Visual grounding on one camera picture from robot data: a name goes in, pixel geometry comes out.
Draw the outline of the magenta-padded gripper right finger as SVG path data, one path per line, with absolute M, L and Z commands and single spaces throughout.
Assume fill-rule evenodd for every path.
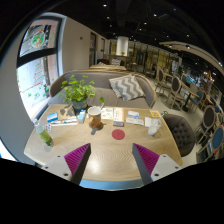
M 150 184 L 181 169 L 167 154 L 158 155 L 138 144 L 133 144 L 132 154 L 143 185 Z

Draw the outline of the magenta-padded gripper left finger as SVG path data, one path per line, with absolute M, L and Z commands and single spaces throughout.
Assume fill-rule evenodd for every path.
M 64 156 L 55 156 L 42 169 L 79 185 L 90 155 L 91 144 L 87 143 Z

